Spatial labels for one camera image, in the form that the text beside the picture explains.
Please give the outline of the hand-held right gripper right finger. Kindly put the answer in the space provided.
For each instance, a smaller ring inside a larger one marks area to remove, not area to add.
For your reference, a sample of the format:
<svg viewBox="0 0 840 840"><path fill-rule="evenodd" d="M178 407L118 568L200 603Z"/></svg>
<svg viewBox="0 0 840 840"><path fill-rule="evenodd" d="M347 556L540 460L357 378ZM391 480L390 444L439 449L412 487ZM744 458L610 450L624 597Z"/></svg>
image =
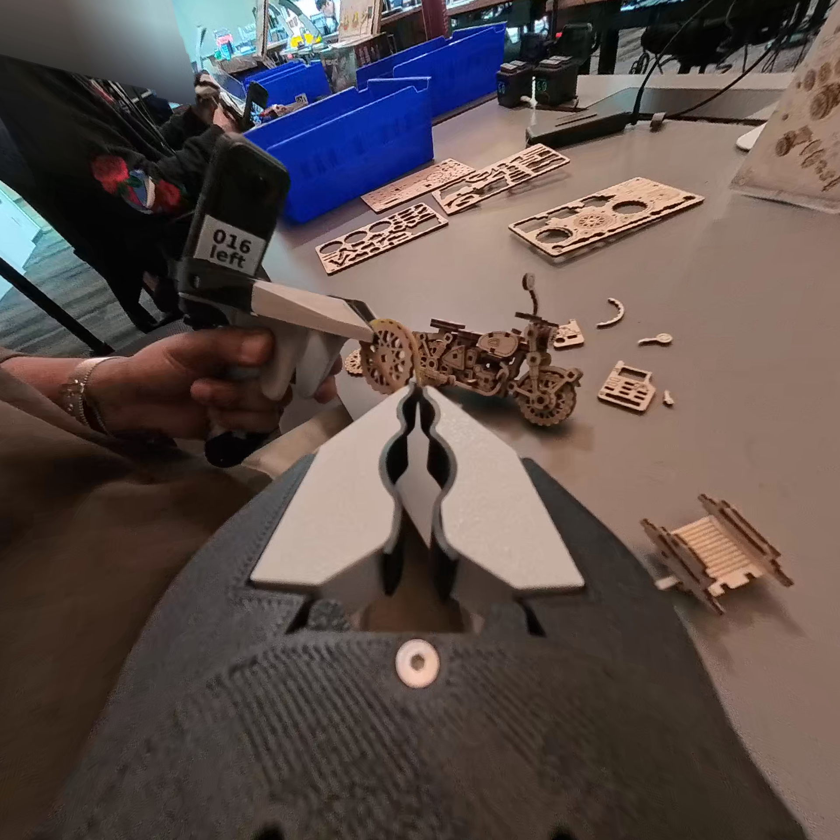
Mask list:
<svg viewBox="0 0 840 840"><path fill-rule="evenodd" d="M438 487L431 554L438 593L476 615L585 587L523 460L433 388L420 391L427 472Z"/></svg>

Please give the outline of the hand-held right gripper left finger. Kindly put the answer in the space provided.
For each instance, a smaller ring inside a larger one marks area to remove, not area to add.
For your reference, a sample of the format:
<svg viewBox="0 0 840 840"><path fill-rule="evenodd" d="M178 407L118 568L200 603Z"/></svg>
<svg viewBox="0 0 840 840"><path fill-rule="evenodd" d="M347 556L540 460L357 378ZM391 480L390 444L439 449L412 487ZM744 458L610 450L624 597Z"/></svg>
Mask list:
<svg viewBox="0 0 840 840"><path fill-rule="evenodd" d="M251 572L255 587L338 602L356 613L398 586L397 481L421 390L409 384L323 444Z"/></svg>

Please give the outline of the wooden model assembly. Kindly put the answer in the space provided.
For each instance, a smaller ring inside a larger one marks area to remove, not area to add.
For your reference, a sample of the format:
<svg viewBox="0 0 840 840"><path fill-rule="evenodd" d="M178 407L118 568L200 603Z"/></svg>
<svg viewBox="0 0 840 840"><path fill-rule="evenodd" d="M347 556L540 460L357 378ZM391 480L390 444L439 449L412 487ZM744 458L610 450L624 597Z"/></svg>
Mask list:
<svg viewBox="0 0 840 840"><path fill-rule="evenodd" d="M660 592L691 595L708 611L725 613L721 598L764 577L785 588L794 585L781 553L730 502L699 494L705 516L676 529L648 518L640 521L665 573L654 584Z"/></svg>
<svg viewBox="0 0 840 840"><path fill-rule="evenodd" d="M529 423L552 427L571 417L582 371L553 364L559 324L539 314L532 273L522 288L532 309L516 312L525 330L467 330L463 324L434 319L430 331L414 332L413 370L419 382L453 386L487 397L509 397Z"/></svg>

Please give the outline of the wooden puzzle sheet with wheels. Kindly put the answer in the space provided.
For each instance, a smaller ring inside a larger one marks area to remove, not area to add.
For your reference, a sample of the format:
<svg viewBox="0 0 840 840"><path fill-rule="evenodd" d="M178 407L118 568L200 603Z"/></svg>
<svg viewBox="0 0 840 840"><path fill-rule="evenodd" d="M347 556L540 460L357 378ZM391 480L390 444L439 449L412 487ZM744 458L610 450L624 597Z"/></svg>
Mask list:
<svg viewBox="0 0 840 840"><path fill-rule="evenodd" d="M564 259L610 244L704 200L696 192L635 177L519 219L508 230L543 256Z"/></svg>

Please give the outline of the person's left forearm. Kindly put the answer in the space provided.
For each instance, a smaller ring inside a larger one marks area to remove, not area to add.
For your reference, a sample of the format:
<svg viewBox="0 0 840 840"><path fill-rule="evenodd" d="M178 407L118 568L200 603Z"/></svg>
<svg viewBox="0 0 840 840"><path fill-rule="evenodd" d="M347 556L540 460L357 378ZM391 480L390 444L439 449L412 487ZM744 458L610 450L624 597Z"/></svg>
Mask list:
<svg viewBox="0 0 840 840"><path fill-rule="evenodd" d="M42 396L62 408L59 396L60 387L80 361L83 361L83 359L6 355L2 357L1 367L3 371L31 386Z"/></svg>

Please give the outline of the grey desk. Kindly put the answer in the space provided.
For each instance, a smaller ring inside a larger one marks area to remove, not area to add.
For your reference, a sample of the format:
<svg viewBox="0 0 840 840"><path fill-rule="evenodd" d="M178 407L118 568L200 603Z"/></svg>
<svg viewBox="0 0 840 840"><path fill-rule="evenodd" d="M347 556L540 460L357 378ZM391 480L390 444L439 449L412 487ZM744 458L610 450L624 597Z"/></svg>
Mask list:
<svg viewBox="0 0 840 840"><path fill-rule="evenodd" d="M648 518L676 528L729 501L780 551L794 585L760 580L716 616L655 592L684 619L732 722L813 838L838 838L838 216L756 200L730 181L742 126L646 124L580 144L568 165L452 217L448 226L336 276L316 247L367 225L360 201L280 226L266 270L284 284L366 301L424 329L515 325L537 281L541 311L576 319L584 346L559 355L584 376L572 419L553 432L514 408L448 395L540 463L641 560ZM703 204L601 248L552 262L509 224L642 176ZM598 330L620 300L625 316ZM669 333L668 347L637 341ZM615 362L653 372L638 415L599 402ZM662 403L668 389L675 406Z"/></svg>

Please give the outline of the person's left hand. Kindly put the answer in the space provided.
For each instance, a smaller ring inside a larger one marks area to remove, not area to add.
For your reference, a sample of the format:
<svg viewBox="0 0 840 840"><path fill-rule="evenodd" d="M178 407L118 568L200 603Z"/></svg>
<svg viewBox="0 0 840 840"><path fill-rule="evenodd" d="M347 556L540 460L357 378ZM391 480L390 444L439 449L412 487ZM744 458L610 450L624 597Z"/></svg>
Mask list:
<svg viewBox="0 0 840 840"><path fill-rule="evenodd" d="M266 329L220 328L162 339L135 355L101 363L87 380L87 399L111 434L205 439L212 432L270 434L293 391L267 397L259 372L274 339Z"/></svg>

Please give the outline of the blue plastic bin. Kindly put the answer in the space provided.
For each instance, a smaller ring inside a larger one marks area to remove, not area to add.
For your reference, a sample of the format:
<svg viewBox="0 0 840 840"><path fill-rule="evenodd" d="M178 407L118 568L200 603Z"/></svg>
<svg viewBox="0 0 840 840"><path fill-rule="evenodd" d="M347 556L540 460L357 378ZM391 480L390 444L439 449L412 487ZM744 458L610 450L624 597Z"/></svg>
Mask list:
<svg viewBox="0 0 840 840"><path fill-rule="evenodd" d="M289 105L305 97L312 103L332 95L327 73L319 60L309 63L299 59L288 61L275 68L262 70L246 76L243 85L247 90L252 83L266 91L263 97L254 96L256 106L267 109L275 105Z"/></svg>
<svg viewBox="0 0 840 840"><path fill-rule="evenodd" d="M284 219L308 223L430 162L430 81L373 79L246 132L289 173Z"/></svg>
<svg viewBox="0 0 840 840"><path fill-rule="evenodd" d="M356 87L426 78L432 119L438 122L497 92L506 32L504 23L457 29L449 38L436 37L360 67Z"/></svg>

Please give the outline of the wooden grid piece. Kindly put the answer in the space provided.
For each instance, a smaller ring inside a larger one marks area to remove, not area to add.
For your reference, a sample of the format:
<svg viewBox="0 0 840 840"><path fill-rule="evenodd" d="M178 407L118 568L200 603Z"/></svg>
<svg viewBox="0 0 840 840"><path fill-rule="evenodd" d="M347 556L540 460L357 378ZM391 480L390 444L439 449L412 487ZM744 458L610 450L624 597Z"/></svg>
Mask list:
<svg viewBox="0 0 840 840"><path fill-rule="evenodd" d="M615 362L596 398L600 403L644 415L656 392L653 372L619 360Z"/></svg>

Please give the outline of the white wristwatch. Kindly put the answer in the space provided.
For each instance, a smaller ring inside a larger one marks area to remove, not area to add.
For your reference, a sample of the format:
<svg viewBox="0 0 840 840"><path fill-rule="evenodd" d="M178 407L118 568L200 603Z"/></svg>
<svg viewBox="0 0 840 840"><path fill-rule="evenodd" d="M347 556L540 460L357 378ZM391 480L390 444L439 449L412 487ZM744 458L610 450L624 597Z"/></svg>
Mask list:
<svg viewBox="0 0 840 840"><path fill-rule="evenodd" d="M103 364L121 361L120 355L89 358L78 362L59 389L59 404L79 424L99 434L109 435L99 407L89 396L89 384L94 372Z"/></svg>

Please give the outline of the black battery charger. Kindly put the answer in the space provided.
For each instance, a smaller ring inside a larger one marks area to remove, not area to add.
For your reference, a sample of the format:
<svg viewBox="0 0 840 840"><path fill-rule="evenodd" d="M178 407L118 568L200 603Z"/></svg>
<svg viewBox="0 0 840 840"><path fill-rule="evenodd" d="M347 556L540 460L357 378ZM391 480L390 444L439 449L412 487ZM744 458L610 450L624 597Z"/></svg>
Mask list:
<svg viewBox="0 0 840 840"><path fill-rule="evenodd" d="M542 59L533 69L534 99L539 107L556 109L577 99L580 61L571 56Z"/></svg>
<svg viewBox="0 0 840 840"><path fill-rule="evenodd" d="M497 72L497 103L505 109L517 109L533 100L534 65L515 59L500 65Z"/></svg>

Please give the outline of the black flat power box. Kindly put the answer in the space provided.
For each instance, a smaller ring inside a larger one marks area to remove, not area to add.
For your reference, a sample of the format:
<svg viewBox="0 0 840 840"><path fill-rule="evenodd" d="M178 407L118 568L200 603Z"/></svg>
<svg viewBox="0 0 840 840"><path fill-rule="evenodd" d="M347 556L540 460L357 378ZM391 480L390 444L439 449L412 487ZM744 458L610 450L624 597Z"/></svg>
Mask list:
<svg viewBox="0 0 840 840"><path fill-rule="evenodd" d="M631 121L630 111L587 111L563 118L555 124L526 129L526 147L537 145L559 151L575 145L622 133Z"/></svg>

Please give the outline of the white monitor stand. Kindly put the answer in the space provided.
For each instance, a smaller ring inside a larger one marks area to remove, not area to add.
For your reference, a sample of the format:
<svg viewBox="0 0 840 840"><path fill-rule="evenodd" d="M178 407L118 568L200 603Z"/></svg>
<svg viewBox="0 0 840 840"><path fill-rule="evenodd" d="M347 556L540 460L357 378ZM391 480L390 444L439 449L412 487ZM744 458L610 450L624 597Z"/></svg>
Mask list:
<svg viewBox="0 0 840 840"><path fill-rule="evenodd" d="M740 81L732 74L656 75L645 86L639 120L649 123L656 113L667 119L734 123L750 128L766 123L794 78L794 73L751 72ZM632 112L642 76L580 76L579 105L593 109L603 99L617 111Z"/></svg>

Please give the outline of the printed instruction booklet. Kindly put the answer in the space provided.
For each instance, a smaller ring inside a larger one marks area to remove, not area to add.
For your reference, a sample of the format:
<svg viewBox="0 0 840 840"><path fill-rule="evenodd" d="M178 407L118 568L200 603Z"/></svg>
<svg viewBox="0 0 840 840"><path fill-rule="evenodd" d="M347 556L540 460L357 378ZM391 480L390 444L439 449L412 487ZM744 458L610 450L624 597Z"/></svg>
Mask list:
<svg viewBox="0 0 840 840"><path fill-rule="evenodd" d="M745 196L839 213L839 60L794 76L731 188Z"/></svg>

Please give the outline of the wooden puzzle frame sheet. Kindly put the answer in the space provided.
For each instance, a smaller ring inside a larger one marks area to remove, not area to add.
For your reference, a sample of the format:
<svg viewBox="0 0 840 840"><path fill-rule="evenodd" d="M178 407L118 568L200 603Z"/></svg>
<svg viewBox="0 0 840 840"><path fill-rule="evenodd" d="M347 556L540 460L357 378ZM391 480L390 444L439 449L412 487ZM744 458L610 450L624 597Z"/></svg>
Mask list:
<svg viewBox="0 0 840 840"><path fill-rule="evenodd" d="M374 213L383 214L393 207L452 185L475 172L472 166L446 159L363 194L360 198Z"/></svg>
<svg viewBox="0 0 840 840"><path fill-rule="evenodd" d="M325 273L333 276L447 225L448 220L431 206L415 203L320 244L316 254Z"/></svg>
<svg viewBox="0 0 840 840"><path fill-rule="evenodd" d="M490 198L565 167L570 159L543 143L529 146L433 192L447 216L460 214Z"/></svg>

